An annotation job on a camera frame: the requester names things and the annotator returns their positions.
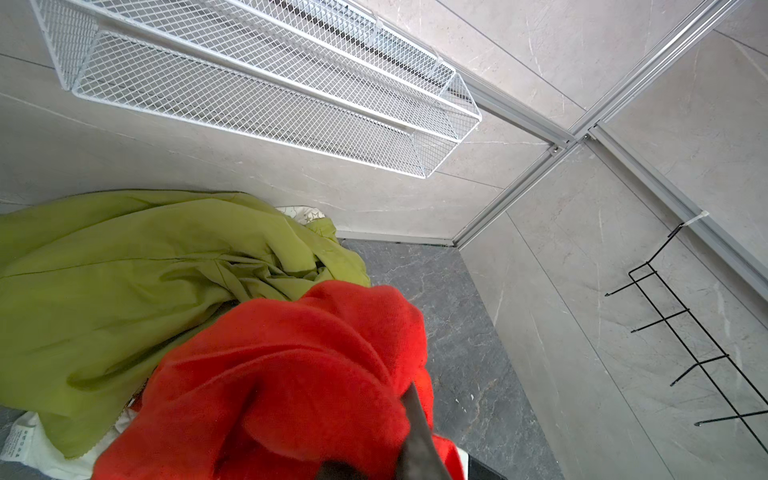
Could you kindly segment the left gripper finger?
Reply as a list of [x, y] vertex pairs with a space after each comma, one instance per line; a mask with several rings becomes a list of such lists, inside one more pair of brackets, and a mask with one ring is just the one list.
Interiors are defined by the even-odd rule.
[[403, 443], [396, 470], [397, 480], [449, 480], [440, 459], [415, 384], [401, 397], [410, 431]]

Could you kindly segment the red cloth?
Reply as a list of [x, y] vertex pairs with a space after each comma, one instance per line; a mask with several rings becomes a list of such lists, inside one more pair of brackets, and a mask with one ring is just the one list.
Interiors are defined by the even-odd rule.
[[396, 479], [415, 384], [434, 432], [424, 318], [397, 289], [326, 281], [294, 302], [257, 299], [173, 349], [97, 479]]

